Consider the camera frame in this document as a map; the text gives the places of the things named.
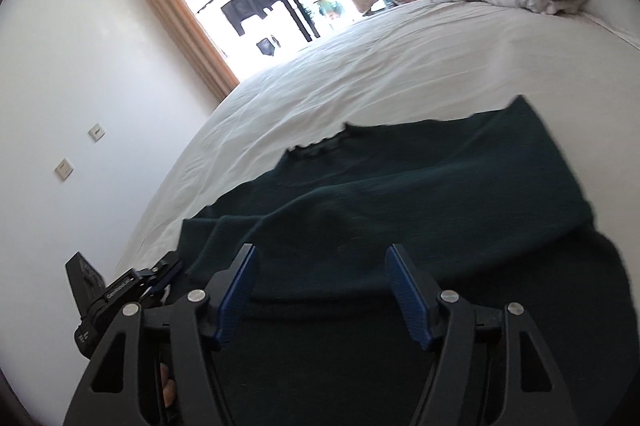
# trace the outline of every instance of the metal screw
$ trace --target metal screw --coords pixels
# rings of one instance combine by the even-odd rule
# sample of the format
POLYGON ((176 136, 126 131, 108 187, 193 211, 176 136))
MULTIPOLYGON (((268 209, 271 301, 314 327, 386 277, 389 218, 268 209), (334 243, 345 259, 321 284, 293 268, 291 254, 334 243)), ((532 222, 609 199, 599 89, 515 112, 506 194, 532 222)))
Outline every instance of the metal screw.
POLYGON ((520 316, 521 314, 524 314, 524 307, 515 302, 509 303, 507 310, 510 311, 510 313, 514 316, 520 316))
POLYGON ((133 316, 134 314, 136 314, 138 312, 138 309, 140 307, 138 307, 137 303, 127 303, 126 305, 124 305, 124 307, 122 308, 122 313, 125 316, 133 316))
POLYGON ((204 300, 207 297, 207 293, 202 289, 196 289, 187 294, 187 299, 192 303, 198 303, 198 301, 204 300))
POLYGON ((455 303, 460 299, 460 295, 455 291, 442 291, 440 298, 447 303, 455 303))

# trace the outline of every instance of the finger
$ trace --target finger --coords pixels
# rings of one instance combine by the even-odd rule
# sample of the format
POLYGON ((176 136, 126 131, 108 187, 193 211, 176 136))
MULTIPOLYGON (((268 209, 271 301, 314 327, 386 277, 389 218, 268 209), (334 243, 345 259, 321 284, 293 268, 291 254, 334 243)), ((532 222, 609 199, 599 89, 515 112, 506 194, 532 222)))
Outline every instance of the finger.
POLYGON ((164 399, 164 407, 169 408, 175 401, 175 381, 169 379, 165 387, 162 389, 162 399, 164 399))
POLYGON ((164 388, 164 385, 166 385, 166 382, 169 380, 169 367, 163 362, 160 363, 160 380, 162 381, 162 387, 164 388))

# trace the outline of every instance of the bed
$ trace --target bed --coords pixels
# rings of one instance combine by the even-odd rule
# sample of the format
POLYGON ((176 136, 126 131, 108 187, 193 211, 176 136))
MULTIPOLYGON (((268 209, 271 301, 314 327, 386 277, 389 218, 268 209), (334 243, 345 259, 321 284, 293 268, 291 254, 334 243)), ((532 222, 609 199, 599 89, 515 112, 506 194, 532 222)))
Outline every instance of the bed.
POLYGON ((364 19, 244 81, 180 156, 118 265, 154 264, 182 221, 344 122, 452 120, 524 94, 620 250, 640 307, 640 1, 548 16, 480 2, 413 2, 364 19))

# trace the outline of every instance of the dark green sweater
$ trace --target dark green sweater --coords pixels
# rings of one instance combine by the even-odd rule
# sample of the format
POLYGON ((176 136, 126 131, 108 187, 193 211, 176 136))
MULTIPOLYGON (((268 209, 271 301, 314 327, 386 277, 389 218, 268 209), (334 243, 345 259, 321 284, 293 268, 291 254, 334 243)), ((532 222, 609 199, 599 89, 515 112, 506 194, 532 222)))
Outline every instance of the dark green sweater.
POLYGON ((242 244, 260 252, 246 317, 216 364, 238 426, 408 424, 431 356, 390 297, 383 255, 471 303, 530 309, 578 416, 600 426, 638 369, 619 256, 522 98, 448 122, 346 125, 185 220, 172 300, 242 244))

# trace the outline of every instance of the mattress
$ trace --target mattress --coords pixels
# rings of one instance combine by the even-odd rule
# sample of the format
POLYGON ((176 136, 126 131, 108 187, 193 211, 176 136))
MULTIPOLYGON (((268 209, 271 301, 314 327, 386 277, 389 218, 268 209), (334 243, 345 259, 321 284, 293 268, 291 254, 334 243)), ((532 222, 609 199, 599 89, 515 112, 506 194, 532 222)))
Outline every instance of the mattress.
POLYGON ((213 112, 138 223, 117 272, 177 245, 184 218, 344 122, 450 120, 524 94, 618 246, 640 303, 640 2, 545 16, 414 2, 364 19, 242 82, 213 112))

